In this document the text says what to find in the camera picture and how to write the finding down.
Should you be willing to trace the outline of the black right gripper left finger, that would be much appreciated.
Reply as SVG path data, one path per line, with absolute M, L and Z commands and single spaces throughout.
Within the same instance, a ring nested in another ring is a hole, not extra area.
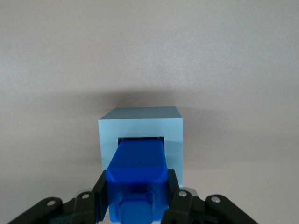
M 11 224 L 98 224 L 108 209 L 106 172 L 90 191 L 64 203 L 61 198 L 45 198 L 10 221 Z

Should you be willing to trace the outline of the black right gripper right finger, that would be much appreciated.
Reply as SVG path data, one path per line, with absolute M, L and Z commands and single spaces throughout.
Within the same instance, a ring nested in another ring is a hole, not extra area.
M 256 221 L 223 195 L 205 200 L 179 187 L 175 170 L 168 170 L 169 208 L 162 224 L 255 224 Z

